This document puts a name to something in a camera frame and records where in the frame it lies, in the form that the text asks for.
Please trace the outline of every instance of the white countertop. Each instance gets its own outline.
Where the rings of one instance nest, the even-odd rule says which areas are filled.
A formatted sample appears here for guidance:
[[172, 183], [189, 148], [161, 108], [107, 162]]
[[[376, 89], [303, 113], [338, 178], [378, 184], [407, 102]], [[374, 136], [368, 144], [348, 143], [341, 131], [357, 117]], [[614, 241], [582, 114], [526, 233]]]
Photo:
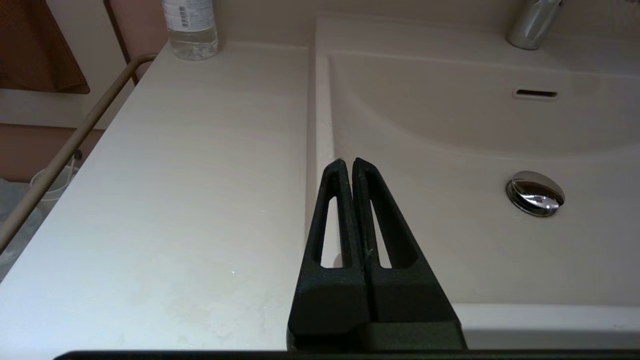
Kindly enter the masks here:
[[306, 49], [165, 47], [0, 284], [0, 359], [285, 349], [307, 68]]

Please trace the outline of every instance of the bathroom sink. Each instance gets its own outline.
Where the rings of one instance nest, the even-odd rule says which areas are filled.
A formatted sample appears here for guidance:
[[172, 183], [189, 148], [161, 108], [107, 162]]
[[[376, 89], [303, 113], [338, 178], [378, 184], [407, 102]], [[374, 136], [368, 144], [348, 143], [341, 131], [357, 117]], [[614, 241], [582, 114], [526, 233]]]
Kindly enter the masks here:
[[[322, 168], [363, 158], [470, 347], [640, 344], [638, 45], [549, 37], [532, 52], [498, 33], [320, 18], [315, 50], [307, 218]], [[521, 170], [562, 188], [556, 214], [509, 201]], [[331, 219], [323, 265], [339, 266]]]

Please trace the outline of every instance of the bottle label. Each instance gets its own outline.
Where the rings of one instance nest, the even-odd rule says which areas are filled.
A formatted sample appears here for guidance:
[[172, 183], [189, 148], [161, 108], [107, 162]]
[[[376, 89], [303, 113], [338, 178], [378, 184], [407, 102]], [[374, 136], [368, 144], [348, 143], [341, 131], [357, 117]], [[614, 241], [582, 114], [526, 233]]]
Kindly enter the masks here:
[[211, 0], [163, 0], [166, 27], [174, 31], [203, 31], [213, 28]]

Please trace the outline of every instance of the brown towel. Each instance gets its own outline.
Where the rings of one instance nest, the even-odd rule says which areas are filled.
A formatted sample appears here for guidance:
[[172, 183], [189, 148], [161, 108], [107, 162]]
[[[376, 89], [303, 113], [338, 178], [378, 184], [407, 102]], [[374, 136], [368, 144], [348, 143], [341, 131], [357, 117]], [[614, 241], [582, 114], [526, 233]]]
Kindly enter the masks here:
[[89, 94], [45, 0], [0, 0], [0, 88]]

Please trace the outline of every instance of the sink drain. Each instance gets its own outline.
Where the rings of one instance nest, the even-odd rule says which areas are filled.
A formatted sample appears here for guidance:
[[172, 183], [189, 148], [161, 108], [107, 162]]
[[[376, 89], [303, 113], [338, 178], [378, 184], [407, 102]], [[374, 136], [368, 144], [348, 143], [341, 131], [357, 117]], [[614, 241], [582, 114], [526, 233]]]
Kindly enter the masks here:
[[535, 217], [551, 216], [564, 204], [564, 192], [560, 186], [534, 171], [517, 172], [507, 184], [506, 191], [518, 209]]

